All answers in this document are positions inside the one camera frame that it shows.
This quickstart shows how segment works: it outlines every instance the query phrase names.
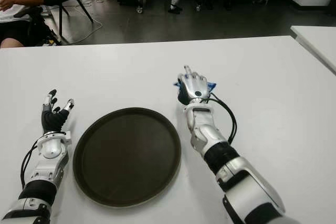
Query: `person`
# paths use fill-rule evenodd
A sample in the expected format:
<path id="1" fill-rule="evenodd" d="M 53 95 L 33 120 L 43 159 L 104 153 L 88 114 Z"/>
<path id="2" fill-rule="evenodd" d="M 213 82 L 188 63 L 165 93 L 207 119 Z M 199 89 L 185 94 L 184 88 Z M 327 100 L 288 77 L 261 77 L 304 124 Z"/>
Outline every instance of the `person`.
<path id="1" fill-rule="evenodd" d="M 28 44 L 29 16 L 15 18 L 25 6 L 37 6 L 44 0 L 0 0 L 0 48 L 25 47 Z"/>

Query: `person's hand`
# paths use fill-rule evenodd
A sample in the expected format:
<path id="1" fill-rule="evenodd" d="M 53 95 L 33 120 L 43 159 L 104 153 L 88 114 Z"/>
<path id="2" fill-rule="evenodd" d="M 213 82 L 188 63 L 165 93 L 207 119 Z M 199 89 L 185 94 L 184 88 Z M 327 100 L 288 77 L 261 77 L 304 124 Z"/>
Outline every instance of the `person's hand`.
<path id="1" fill-rule="evenodd" d="M 57 102 L 57 98 L 54 98 L 56 92 L 56 89 L 50 91 L 43 103 L 41 122 L 44 134 L 51 131 L 60 132 L 71 109 L 75 106 L 74 100 L 70 99 L 62 110 L 57 107 L 52 111 Z"/>
<path id="2" fill-rule="evenodd" d="M 15 4 L 14 0 L 0 0 L 0 10 L 5 12 L 8 9 L 11 9 L 14 4 Z"/>
<path id="3" fill-rule="evenodd" d="M 199 76 L 196 72 L 191 72 L 189 66 L 184 66 L 186 74 L 180 74 L 178 81 L 180 93 L 178 100 L 188 105 L 194 99 L 209 98 L 208 82 L 204 76 Z"/>

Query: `table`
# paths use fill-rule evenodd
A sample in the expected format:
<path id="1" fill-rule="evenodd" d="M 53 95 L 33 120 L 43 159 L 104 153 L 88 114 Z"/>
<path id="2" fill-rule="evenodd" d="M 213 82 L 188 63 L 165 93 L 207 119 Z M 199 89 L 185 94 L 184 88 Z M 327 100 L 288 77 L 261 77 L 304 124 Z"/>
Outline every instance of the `table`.
<path id="1" fill-rule="evenodd" d="M 336 27 L 292 26 L 297 42 L 336 75 Z"/>
<path id="2" fill-rule="evenodd" d="M 52 223 L 231 223 L 215 176 L 190 146 L 173 86 L 184 64 L 218 83 L 215 93 L 238 121 L 234 148 L 276 188 L 287 214 L 305 224 L 333 223 L 336 78 L 289 36 L 0 50 L 2 213 L 20 193 L 22 158 L 41 135 L 44 96 L 56 88 L 60 105 L 74 98 L 76 106 L 65 125 L 73 146 Z M 181 168 L 147 204 L 102 207 L 78 189 L 73 150 L 96 119 L 133 106 L 175 125 Z M 229 135 L 229 115 L 214 107 L 217 127 Z"/>

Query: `person's knee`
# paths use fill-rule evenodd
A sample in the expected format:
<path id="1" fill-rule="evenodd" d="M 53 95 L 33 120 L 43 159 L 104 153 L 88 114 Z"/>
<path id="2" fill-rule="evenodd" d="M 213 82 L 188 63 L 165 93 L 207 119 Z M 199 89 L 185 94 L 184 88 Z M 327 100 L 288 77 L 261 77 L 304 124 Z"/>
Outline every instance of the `person's knee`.
<path id="1" fill-rule="evenodd" d="M 20 41 L 12 38 L 4 39 L 0 45 L 0 48 L 12 48 L 12 47 L 24 47 L 24 45 Z"/>

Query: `black shorts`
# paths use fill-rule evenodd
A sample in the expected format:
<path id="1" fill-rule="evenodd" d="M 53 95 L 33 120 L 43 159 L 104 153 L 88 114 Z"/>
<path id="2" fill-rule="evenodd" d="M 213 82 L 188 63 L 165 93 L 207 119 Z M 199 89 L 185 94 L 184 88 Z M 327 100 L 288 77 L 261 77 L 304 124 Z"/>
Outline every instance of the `black shorts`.
<path id="1" fill-rule="evenodd" d="M 0 43 L 4 39 L 16 39 L 25 47 L 29 46 L 28 40 L 29 22 L 18 20 L 13 22 L 0 23 Z"/>

